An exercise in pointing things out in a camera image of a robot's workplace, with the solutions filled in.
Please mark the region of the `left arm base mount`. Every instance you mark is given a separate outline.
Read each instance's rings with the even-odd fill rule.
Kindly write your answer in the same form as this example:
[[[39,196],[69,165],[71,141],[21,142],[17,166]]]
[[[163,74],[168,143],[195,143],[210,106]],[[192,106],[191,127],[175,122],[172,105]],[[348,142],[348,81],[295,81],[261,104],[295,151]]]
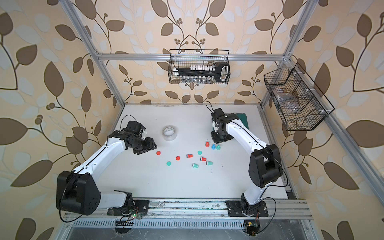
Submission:
[[[149,200],[134,200],[132,193],[123,191],[118,191],[118,193],[124,193],[126,195],[124,205],[120,208],[109,208],[107,211],[108,216],[133,217],[137,214],[140,216],[147,214],[149,210]]]

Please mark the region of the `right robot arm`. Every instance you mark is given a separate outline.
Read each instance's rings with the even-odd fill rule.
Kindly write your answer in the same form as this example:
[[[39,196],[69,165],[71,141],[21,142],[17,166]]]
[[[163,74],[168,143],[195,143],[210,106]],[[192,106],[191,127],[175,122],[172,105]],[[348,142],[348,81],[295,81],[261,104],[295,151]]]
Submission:
[[[215,144],[236,140],[250,154],[248,173],[251,186],[241,196],[242,212],[251,216],[256,214],[264,200],[268,188],[279,188],[275,183],[285,174],[276,145],[269,145],[254,135],[236,114],[226,114],[221,108],[211,111]]]

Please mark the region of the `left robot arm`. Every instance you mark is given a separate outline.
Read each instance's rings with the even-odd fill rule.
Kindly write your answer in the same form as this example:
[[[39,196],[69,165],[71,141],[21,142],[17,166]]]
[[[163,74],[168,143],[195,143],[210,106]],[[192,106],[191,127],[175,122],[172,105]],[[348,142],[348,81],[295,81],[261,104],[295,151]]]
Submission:
[[[146,136],[146,128],[136,121],[128,122],[122,130],[112,132],[102,147],[72,171],[63,171],[57,178],[56,207],[81,216],[96,210],[111,209],[117,214],[138,212],[132,193],[113,191],[102,193],[97,181],[107,167],[124,151],[132,149],[141,155],[157,149],[153,138]]]

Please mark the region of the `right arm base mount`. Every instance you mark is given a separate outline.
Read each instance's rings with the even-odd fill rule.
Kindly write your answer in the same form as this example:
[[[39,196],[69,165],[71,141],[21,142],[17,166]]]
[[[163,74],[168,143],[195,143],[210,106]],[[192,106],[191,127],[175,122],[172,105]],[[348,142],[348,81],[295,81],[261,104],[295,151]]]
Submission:
[[[242,194],[239,200],[226,201],[229,217],[268,217],[268,209],[266,203],[261,201],[257,204],[250,205],[245,195]]]

